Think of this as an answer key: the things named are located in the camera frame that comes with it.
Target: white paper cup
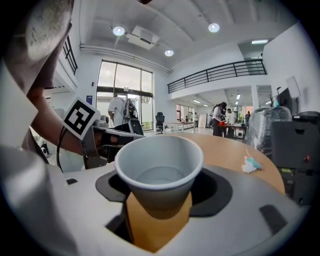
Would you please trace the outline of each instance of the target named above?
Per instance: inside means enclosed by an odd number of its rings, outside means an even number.
[[[204,154],[187,138],[159,135],[128,143],[114,163],[143,208],[155,218],[167,219],[184,204],[203,167]]]

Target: black cable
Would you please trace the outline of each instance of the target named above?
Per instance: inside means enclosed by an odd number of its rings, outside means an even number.
[[[60,136],[59,136],[58,145],[57,145],[57,147],[56,147],[56,164],[57,164],[58,167],[61,169],[61,172],[64,172],[64,171],[62,170],[62,167],[61,167],[61,164],[60,164],[60,156],[59,156],[59,153],[60,153],[61,142],[62,142],[62,139],[64,138],[66,132],[67,132],[67,128],[62,127],[61,132],[60,132]]]

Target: white ceiling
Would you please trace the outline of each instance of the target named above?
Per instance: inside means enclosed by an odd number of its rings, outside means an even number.
[[[90,8],[81,10],[81,16],[93,13],[85,21],[89,36],[80,36],[81,44],[125,51],[167,68],[219,45],[275,38],[296,22],[278,0],[153,0],[147,5],[136,0],[95,0]],[[209,32],[210,23],[218,23],[220,31]],[[159,46],[147,50],[125,36],[116,42],[110,29],[116,26],[128,33],[143,27],[160,38]],[[164,55],[167,49],[174,50],[172,57]]]
[[[261,85],[257,88],[259,105],[265,105],[269,101],[269,95],[272,94],[270,85]],[[252,106],[251,87],[234,87],[229,89],[219,89],[206,91],[203,93],[193,94],[179,98],[179,100],[192,103],[196,106],[203,106],[207,104],[209,106],[215,106],[221,102],[226,102],[228,105],[235,105],[238,102],[239,106]]]

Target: computer screen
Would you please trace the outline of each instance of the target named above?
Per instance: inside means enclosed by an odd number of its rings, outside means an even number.
[[[278,95],[278,102],[280,106],[287,107],[292,113],[292,98],[289,92],[289,89],[285,89]]]

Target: black plastic machine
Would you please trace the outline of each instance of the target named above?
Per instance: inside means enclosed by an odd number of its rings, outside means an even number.
[[[312,203],[320,182],[320,114],[301,112],[292,122],[274,122],[272,161],[286,193],[300,205]]]

